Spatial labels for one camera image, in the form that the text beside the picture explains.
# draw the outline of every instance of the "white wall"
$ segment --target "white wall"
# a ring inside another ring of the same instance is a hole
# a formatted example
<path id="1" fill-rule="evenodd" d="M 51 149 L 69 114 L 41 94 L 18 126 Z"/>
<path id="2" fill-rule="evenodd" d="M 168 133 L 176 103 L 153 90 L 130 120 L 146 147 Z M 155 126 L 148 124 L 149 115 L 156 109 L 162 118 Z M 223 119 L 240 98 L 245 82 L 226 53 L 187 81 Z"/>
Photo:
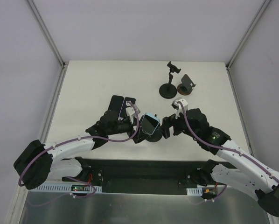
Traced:
<path id="1" fill-rule="evenodd" d="M 25 1 L 0 1 L 0 224 L 18 180 L 13 163 L 39 137 L 59 73 Z"/>
<path id="2" fill-rule="evenodd" d="M 253 151 L 279 170 L 279 0 L 272 1 L 231 73 Z"/>
<path id="3" fill-rule="evenodd" d="M 227 62 L 263 0 L 35 0 L 65 61 Z"/>

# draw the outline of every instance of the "white table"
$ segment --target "white table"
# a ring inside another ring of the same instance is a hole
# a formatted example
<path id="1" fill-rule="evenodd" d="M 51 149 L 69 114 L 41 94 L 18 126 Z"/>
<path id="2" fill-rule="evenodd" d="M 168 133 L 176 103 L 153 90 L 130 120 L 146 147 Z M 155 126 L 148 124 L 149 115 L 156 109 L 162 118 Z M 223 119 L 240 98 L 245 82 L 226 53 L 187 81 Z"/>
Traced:
<path id="1" fill-rule="evenodd" d="M 181 83 L 184 74 L 196 84 L 189 96 L 188 109 L 200 108 L 211 126 L 220 128 L 248 151 L 236 103 L 224 63 L 172 62 L 181 68 L 174 74 L 173 84 Z M 48 142 L 75 137 L 95 124 L 107 110 L 112 95 L 136 98 L 141 115 L 146 112 L 162 118 L 175 113 L 173 99 L 159 95 L 159 87 L 168 81 L 167 62 L 145 61 L 70 61 Z M 127 134 L 110 136 L 125 139 Z M 165 161 L 223 161 L 201 149 L 184 134 L 159 142 L 134 144 L 108 142 L 90 153 L 76 154 L 92 159 L 130 159 Z"/>

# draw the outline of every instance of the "white perforated bracket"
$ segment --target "white perforated bracket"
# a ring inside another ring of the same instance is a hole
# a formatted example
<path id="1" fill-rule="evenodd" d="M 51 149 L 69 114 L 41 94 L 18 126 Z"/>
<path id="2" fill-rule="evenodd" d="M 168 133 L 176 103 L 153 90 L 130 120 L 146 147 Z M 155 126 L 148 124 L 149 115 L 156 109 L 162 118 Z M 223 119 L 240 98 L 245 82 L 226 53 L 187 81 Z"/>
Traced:
<path id="1" fill-rule="evenodd" d="M 202 196 L 203 190 L 202 188 L 187 188 L 187 195 L 188 196 Z"/>
<path id="2" fill-rule="evenodd" d="M 31 192 L 50 192 L 50 193 L 81 193 L 87 194 L 92 193 L 94 191 L 91 187 L 84 187 L 84 191 L 71 191 L 71 187 L 74 185 L 80 184 L 72 184 L 72 183 L 43 183 L 39 187 L 30 190 Z M 96 193 L 102 193 L 102 187 L 94 186 L 96 188 Z"/>

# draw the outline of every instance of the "gray floor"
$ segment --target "gray floor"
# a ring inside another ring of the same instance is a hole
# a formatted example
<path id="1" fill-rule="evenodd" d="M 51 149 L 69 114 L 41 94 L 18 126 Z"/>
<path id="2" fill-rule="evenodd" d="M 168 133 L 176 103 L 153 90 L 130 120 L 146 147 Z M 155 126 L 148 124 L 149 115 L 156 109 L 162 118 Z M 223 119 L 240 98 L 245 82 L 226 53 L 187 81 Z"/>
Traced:
<path id="1" fill-rule="evenodd" d="M 33 204 L 60 193 L 29 192 Z M 214 203 L 200 197 L 95 194 L 73 199 L 65 195 L 42 206 L 26 203 L 20 224 L 268 224 L 266 213 L 243 193 L 228 188 Z"/>

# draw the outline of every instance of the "round black base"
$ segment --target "round black base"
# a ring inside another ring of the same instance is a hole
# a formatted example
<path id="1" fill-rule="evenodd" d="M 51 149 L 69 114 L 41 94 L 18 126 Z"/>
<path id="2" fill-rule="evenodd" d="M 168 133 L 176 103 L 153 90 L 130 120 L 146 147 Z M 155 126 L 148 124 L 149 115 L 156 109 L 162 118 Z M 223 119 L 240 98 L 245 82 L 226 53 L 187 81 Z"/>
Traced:
<path id="1" fill-rule="evenodd" d="M 159 130 L 156 130 L 153 135 L 146 138 L 148 142 L 158 142 L 162 138 L 162 134 Z"/>
<path id="2" fill-rule="evenodd" d="M 192 89 L 191 90 L 187 90 L 183 84 L 179 84 L 178 87 L 177 87 L 177 90 L 178 90 L 178 93 L 180 93 L 181 95 L 183 96 L 188 96 L 191 92 L 192 92 Z"/>
<path id="3" fill-rule="evenodd" d="M 159 94 L 165 99 L 171 99 L 177 95 L 177 88 L 173 84 L 165 83 L 159 88 Z"/>

